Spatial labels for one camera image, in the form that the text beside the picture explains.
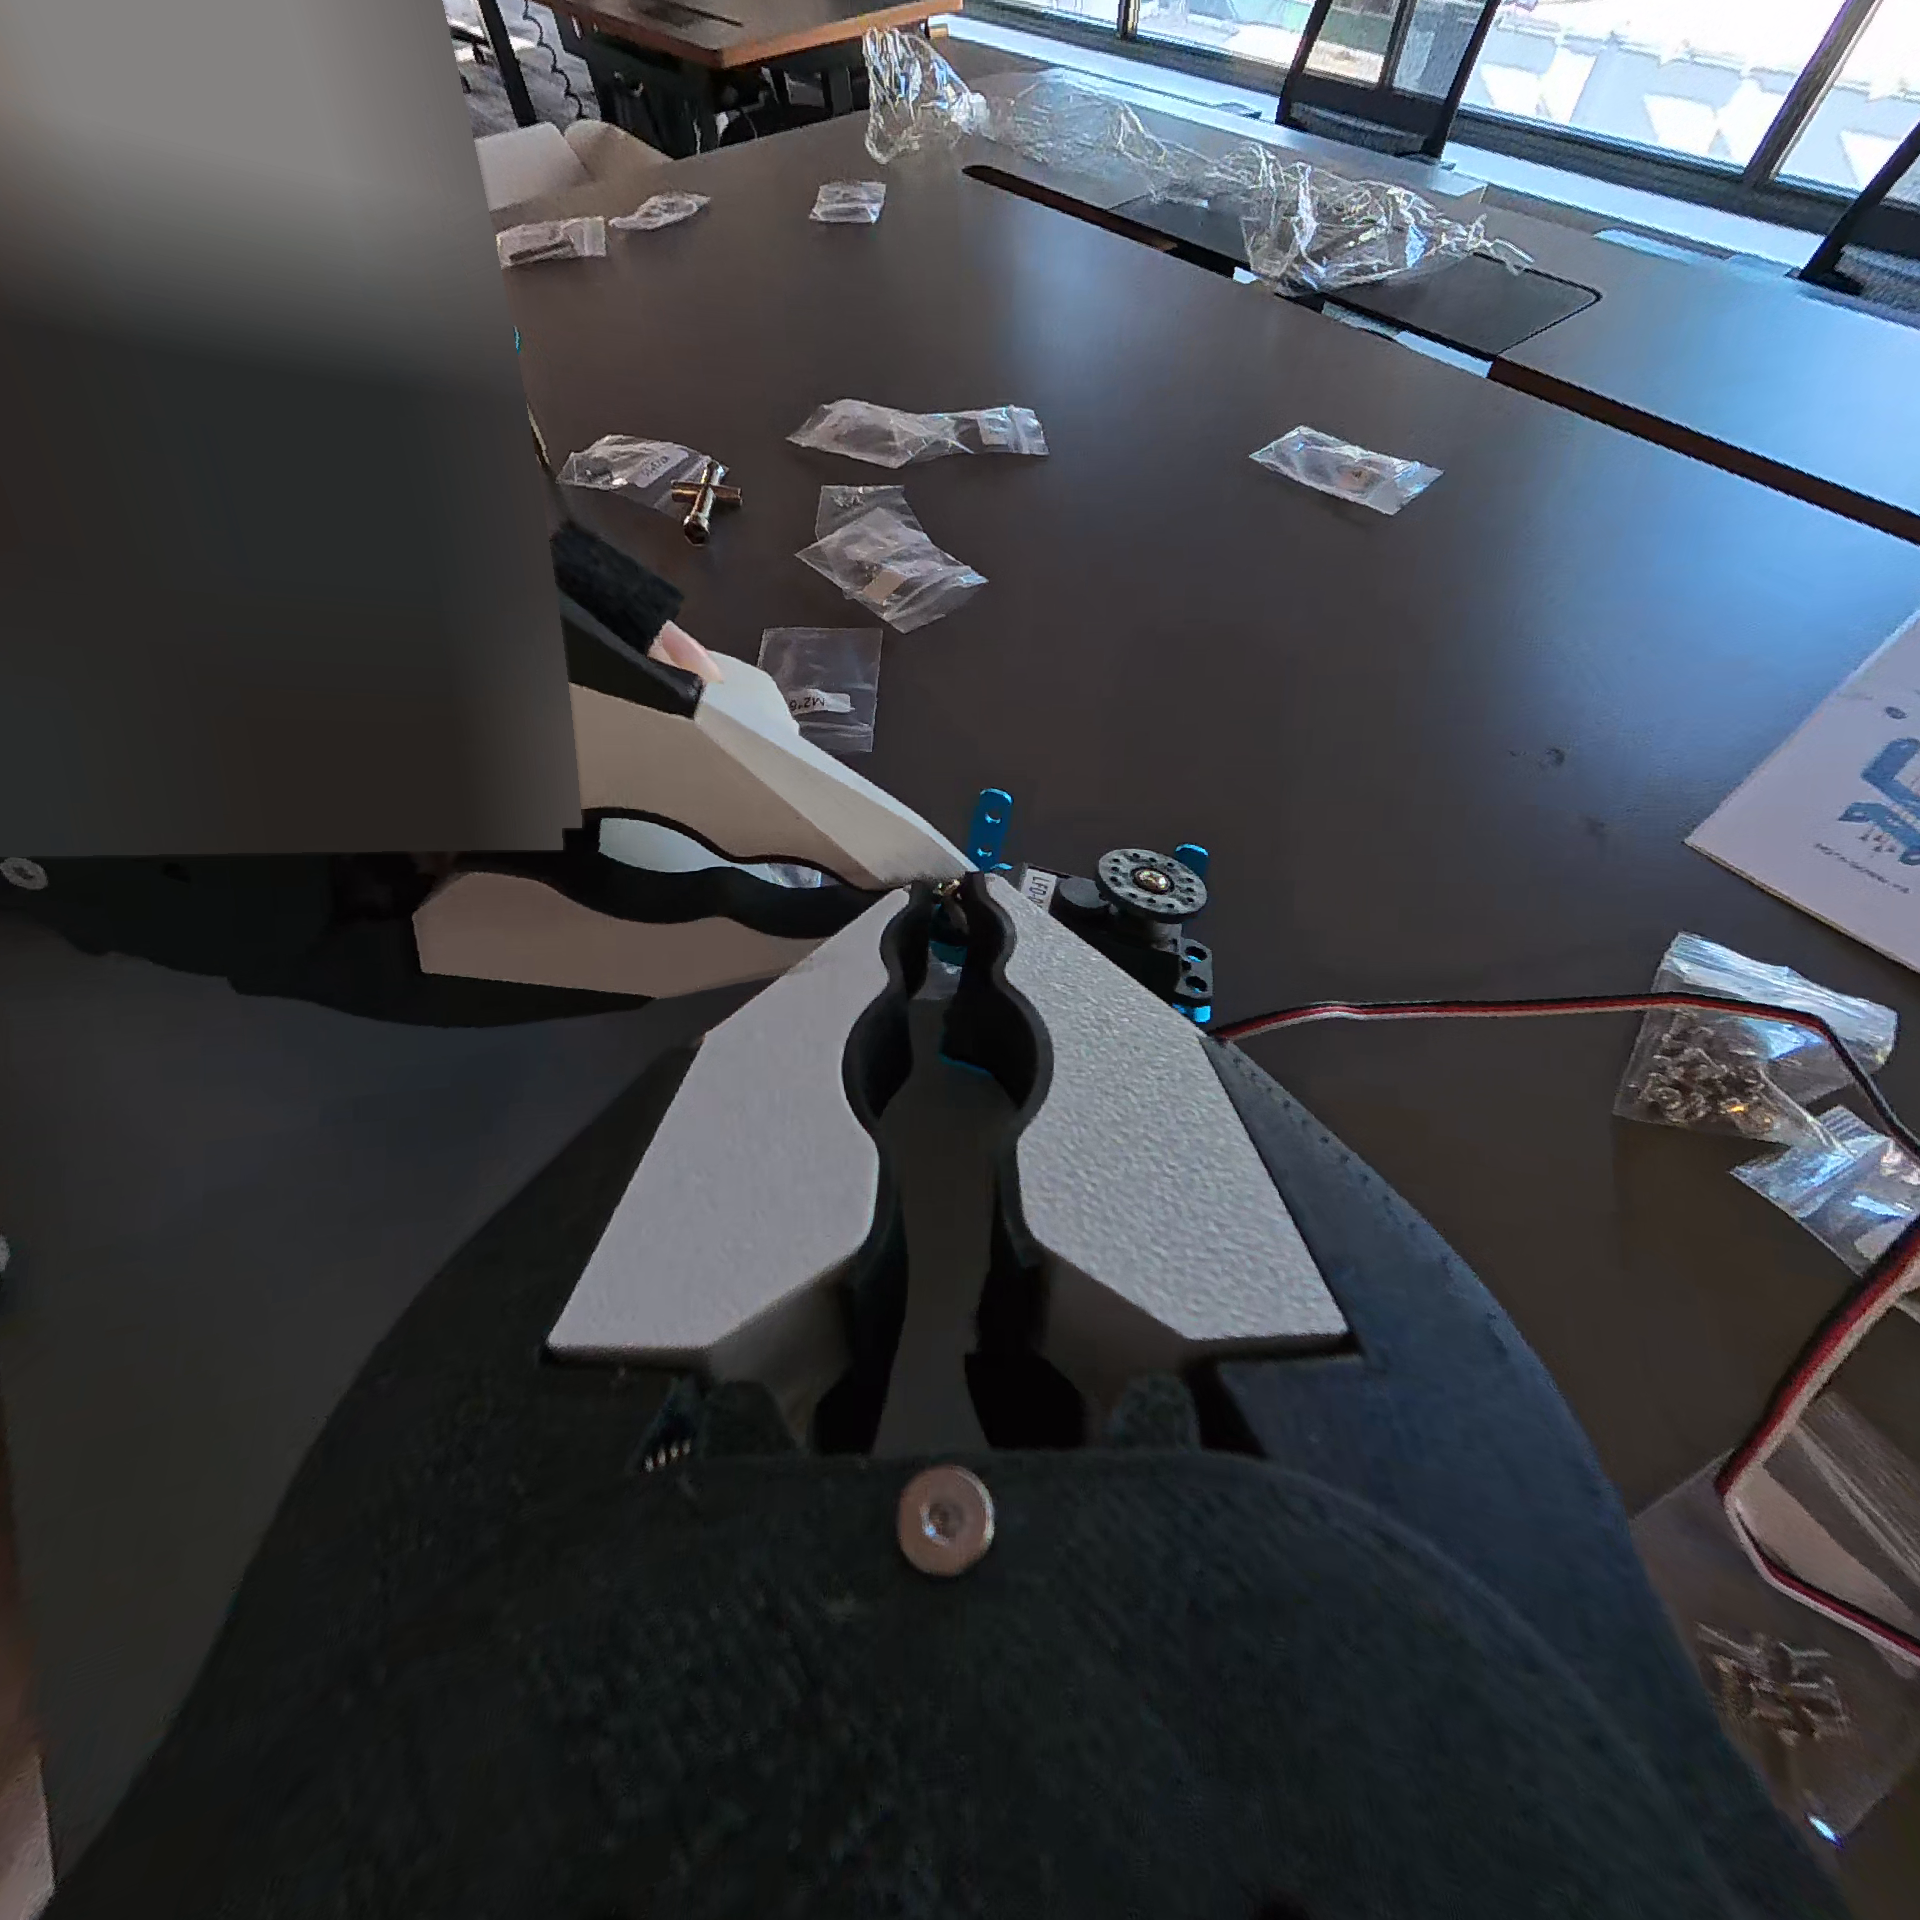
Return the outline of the large glass window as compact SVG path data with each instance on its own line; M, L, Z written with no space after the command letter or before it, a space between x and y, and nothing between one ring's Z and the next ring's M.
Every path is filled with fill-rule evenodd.
M1279 113L1309 3L968 4L960 38ZM1915 3L1501 4L1445 155L1830 228L1915 126Z

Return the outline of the white printed instruction manual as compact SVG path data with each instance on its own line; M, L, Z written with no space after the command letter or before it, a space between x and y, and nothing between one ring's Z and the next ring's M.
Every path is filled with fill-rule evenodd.
M1838 683L1687 846L1918 972L1918 617Z

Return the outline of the clear bag of screws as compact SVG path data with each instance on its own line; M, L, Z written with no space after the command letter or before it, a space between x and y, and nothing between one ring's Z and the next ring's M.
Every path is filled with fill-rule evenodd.
M1778 1016L1677 1005L1677 996L1783 1005L1817 1016L1865 1072L1890 1057L1899 1016L1875 999L1827 989L1697 933L1678 933L1655 972L1648 1009L1627 1053L1615 1116L1643 1125L1765 1145L1824 1145L1822 1112L1857 1088L1842 1053Z

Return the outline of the grey office table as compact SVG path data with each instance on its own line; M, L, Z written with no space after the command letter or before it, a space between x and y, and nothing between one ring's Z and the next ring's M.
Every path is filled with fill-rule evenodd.
M1497 213L1494 232L1597 302L1502 351L1495 382L1918 541L1918 331L1797 279Z
M666 158L714 151L734 111L793 86L825 116L867 103L865 38L921 31L963 3L551 3L599 113Z

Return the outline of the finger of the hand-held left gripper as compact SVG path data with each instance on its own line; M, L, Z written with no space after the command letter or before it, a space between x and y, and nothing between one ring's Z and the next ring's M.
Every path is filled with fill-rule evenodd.
M913 806L808 741L774 678L695 692L681 716L569 688L583 824L617 878L874 893L974 870Z
M731 857L718 848L473 854L415 913L425 974L680 999L806 961L909 881L899 857Z

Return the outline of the group of small clear bags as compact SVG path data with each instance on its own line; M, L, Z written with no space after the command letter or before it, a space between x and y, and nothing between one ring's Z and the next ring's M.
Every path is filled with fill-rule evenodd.
M905 168L877 224L814 172L669 168L709 201L504 270L557 470L640 524L640 441L736 464L749 516L681 564L714 645L847 598L903 635L901 739L1094 733L1194 767L1326 761L1406 638L1410 528L1253 460L1294 424L1423 468L1385 403L1459 367L1080 220L995 168Z

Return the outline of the white open box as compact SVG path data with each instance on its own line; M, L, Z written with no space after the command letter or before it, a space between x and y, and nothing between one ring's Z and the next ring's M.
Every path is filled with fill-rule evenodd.
M598 119L489 132L473 148L487 207L507 224L634 213L670 166L661 151Z

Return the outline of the black mesh office chair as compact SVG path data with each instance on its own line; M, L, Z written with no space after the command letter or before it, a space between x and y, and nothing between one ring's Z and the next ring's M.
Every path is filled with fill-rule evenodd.
M1280 128L1441 160L1501 3L1314 3L1280 92Z
M1883 160L1819 240L1795 279L1833 294L1867 297L1918 275L1918 126Z

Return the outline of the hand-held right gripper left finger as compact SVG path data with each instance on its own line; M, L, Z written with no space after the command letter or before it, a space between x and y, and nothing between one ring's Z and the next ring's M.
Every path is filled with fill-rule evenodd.
M878 1121L913 1069L928 886L882 895L695 1049L547 1335L554 1360L848 1374L896 1216Z

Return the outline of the crumpled clear parts bag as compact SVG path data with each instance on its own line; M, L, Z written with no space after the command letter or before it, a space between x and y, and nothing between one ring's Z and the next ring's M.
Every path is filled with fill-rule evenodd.
M1862 1278L1918 1219L1915 1153L1842 1104L1819 1110L1810 1135L1738 1165L1735 1179Z

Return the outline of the black servo motor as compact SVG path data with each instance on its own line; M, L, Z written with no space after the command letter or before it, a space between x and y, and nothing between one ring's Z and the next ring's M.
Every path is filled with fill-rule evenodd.
M1029 861L1000 875L1190 1021L1211 1025L1215 953L1194 934L1209 905L1207 848L1111 848L1090 875Z

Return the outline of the pile of clear plastic wrap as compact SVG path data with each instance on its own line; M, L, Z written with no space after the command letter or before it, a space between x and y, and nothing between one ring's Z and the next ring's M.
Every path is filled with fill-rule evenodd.
M1344 175L1263 139L1219 153L1167 137L1143 111L1065 68L974 88L921 31L871 30L867 151L890 165L995 148L1046 179L1096 189L1101 211L1145 204L1217 213L1246 267L1286 294L1336 294L1434 277L1466 260L1520 275L1534 260L1481 217L1441 211L1405 183Z

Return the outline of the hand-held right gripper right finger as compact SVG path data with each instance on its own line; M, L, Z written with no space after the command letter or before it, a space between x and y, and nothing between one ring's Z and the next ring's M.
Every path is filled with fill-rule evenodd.
M1211 1044L1001 878L968 880L968 1063L1010 1104L981 1357L1190 1368L1347 1340Z

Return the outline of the flat clear parts bag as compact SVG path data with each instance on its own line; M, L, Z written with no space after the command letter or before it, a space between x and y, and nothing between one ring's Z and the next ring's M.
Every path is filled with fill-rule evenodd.
M1915 1660L1769 1584L1746 1547L1915 1640L1915 1464L1830 1391L1744 1486L1742 1526L1715 1475L1643 1509L1635 1545L1722 1727L1783 1812L1838 1846L1915 1767Z

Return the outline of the dark brown desk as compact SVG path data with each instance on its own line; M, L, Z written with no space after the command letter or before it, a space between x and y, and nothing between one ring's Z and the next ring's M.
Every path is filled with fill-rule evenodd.
M818 403L1023 400L1046 461L905 479L991 587L896 645L881 784L1018 846L1198 840L1222 1014L1631 991L1698 929L1903 1013L1915 977L1687 833L1915 611L1915 545L954 172L808 217L859 124L693 166L685 231L507 275L557 454L741 468L674 571L709 645L831 617L798 564ZM721 999L374 1023L8 929L5 1396L34 1716L71 1875L152 1756L299 1457L422 1287Z

